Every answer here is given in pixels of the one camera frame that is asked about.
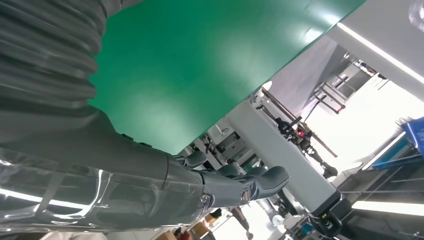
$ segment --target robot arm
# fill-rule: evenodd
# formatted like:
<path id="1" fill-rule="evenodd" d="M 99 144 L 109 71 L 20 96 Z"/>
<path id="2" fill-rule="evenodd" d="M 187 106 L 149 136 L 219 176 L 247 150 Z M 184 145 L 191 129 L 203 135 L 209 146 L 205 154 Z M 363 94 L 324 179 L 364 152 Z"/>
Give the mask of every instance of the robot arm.
<path id="1" fill-rule="evenodd" d="M 100 232 L 190 224 L 209 207 L 266 198 L 287 183 L 282 167 L 239 177 L 189 169 L 117 133 L 88 105 L 107 17 L 138 2 L 0 3 L 0 228 Z"/>

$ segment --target green board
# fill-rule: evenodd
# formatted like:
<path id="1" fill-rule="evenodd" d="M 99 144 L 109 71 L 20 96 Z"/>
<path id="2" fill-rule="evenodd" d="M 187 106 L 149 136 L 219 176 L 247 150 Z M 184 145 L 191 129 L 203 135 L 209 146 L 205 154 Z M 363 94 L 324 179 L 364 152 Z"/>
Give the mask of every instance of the green board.
<path id="1" fill-rule="evenodd" d="M 91 104 L 176 154 L 364 1 L 145 0 L 109 19 Z"/>

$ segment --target screw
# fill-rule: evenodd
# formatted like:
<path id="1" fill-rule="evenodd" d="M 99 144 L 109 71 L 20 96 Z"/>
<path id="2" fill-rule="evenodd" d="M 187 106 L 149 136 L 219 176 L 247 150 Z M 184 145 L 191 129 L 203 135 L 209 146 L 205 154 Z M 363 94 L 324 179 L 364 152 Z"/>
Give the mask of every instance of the screw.
<path id="1" fill-rule="evenodd" d="M 200 197 L 200 202 L 202 202 L 203 204 L 205 204 L 205 203 L 209 202 L 209 195 L 207 195 L 207 194 L 203 194 L 203 195 Z"/>
<path id="2" fill-rule="evenodd" d="M 240 201 L 242 204 L 247 204 L 250 199 L 251 199 L 251 193 L 249 189 L 246 188 L 241 192 Z"/>

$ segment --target fluorescent light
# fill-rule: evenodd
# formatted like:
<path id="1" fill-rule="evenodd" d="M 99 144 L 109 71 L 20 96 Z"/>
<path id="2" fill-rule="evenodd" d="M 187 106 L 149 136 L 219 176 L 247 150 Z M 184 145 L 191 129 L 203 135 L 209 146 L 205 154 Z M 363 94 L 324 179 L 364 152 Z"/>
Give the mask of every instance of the fluorescent light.
<path id="1" fill-rule="evenodd" d="M 399 136 L 397 136 L 391 143 L 389 143 L 383 150 L 381 150 L 375 157 L 371 159 L 365 166 L 363 166 L 362 170 L 366 170 L 369 168 L 375 161 L 377 161 L 383 154 L 385 154 L 393 145 L 395 145 L 403 136 L 405 136 L 406 132 L 402 132 Z"/>
<path id="2" fill-rule="evenodd" d="M 424 84 L 424 77 L 423 76 L 421 76 L 420 74 L 416 73 L 411 68 L 407 67 L 405 64 L 403 64 L 402 62 L 400 62 L 396 58 L 392 57 L 387 52 L 383 51 L 381 48 L 379 48 L 376 45 L 372 44 L 370 41 L 368 41 L 367 39 L 363 38 L 361 35 L 359 35 L 358 33 L 354 32 L 352 29 L 348 28 L 343 23 L 339 22 L 339 23 L 337 23 L 337 26 L 341 30 L 345 31 L 347 34 L 349 34 L 350 36 L 352 36 L 354 39 L 358 40 L 359 42 L 361 42 L 362 44 L 364 44 L 365 46 L 367 46 L 369 49 L 373 50 L 376 54 L 378 54 L 381 57 L 385 58 L 386 60 L 388 60 L 389 62 L 391 62 L 396 67 L 398 67 L 399 69 L 401 69 L 402 71 L 404 71 L 408 75 L 412 76 L 413 78 L 415 78 L 416 80 L 418 80 L 418 81 L 420 81 L 421 83 Z"/>
<path id="3" fill-rule="evenodd" d="M 424 204 L 382 201 L 357 201 L 353 209 L 370 210 L 394 214 L 424 216 Z"/>

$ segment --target blue bin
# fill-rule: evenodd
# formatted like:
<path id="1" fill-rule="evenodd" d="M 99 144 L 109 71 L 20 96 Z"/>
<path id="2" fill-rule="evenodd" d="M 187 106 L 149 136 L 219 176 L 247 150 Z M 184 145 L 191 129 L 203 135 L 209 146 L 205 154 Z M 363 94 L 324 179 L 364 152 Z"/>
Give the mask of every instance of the blue bin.
<path id="1" fill-rule="evenodd" d="M 424 117 L 407 122 L 402 128 L 419 153 L 424 156 Z"/>

